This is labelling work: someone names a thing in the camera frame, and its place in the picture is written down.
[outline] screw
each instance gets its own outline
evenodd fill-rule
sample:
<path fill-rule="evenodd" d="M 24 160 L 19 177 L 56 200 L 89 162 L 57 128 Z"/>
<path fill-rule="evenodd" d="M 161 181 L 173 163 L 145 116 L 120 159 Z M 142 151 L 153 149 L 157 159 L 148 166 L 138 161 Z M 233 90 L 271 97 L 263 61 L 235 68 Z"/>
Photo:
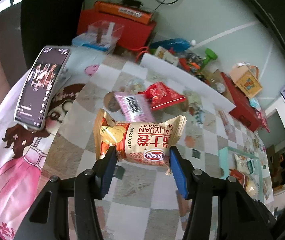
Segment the screw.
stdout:
<path fill-rule="evenodd" d="M 93 169 L 87 169 L 84 171 L 84 174 L 89 176 L 89 175 L 92 175 L 93 174 Z"/>
<path fill-rule="evenodd" d="M 49 181 L 50 181 L 50 182 L 56 182 L 58 179 L 59 179 L 59 177 L 58 177 L 57 175 L 52 175 L 52 176 L 49 178 Z"/>
<path fill-rule="evenodd" d="M 237 179 L 236 179 L 234 176 L 229 176 L 229 177 L 228 177 L 228 180 L 229 180 L 230 182 L 236 182 L 236 181 L 237 181 Z"/>
<path fill-rule="evenodd" d="M 202 170 L 201 170 L 201 169 L 194 169 L 193 173 L 194 173 L 195 175 L 200 176 L 200 175 L 202 174 Z"/>

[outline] green dumbbell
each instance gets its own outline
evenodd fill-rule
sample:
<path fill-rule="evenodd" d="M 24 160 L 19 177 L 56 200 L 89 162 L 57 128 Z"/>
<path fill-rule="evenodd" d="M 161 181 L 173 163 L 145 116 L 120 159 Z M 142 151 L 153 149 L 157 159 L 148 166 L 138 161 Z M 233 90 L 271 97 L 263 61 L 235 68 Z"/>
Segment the green dumbbell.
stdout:
<path fill-rule="evenodd" d="M 206 49 L 204 52 L 206 53 L 206 57 L 204 58 L 204 62 L 201 65 L 201 69 L 203 69 L 212 59 L 216 60 L 218 58 L 217 54 L 214 53 L 211 49 Z"/>

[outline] smartphone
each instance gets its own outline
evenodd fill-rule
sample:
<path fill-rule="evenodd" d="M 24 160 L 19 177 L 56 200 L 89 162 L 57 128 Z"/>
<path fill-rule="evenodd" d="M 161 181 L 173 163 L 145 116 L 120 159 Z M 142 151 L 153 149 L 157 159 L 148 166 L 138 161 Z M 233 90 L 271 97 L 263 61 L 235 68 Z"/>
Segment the smartphone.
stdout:
<path fill-rule="evenodd" d="M 14 121 L 27 130 L 42 130 L 55 85 L 70 56 L 70 49 L 45 46 L 31 67 L 20 93 Z"/>

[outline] phone screen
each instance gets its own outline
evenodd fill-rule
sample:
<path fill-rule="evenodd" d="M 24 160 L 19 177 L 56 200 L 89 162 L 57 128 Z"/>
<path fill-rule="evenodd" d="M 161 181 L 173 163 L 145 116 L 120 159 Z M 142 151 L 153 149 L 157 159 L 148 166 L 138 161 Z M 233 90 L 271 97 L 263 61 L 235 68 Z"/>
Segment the phone screen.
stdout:
<path fill-rule="evenodd" d="M 15 120 L 41 127 L 50 94 L 69 49 L 46 47 L 32 67 L 17 107 Z"/>

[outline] small cardboard box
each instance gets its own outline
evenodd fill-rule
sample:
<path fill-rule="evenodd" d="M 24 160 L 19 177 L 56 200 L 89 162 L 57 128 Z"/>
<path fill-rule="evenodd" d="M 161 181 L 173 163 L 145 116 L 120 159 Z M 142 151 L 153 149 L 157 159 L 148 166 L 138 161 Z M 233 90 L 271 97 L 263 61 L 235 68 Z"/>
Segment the small cardboard box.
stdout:
<path fill-rule="evenodd" d="M 252 69 L 256 70 L 256 76 L 252 73 Z M 261 90 L 262 86 L 258 81 L 259 69 L 248 63 L 239 63 L 229 72 L 232 81 L 237 87 L 248 97 L 253 98 Z"/>

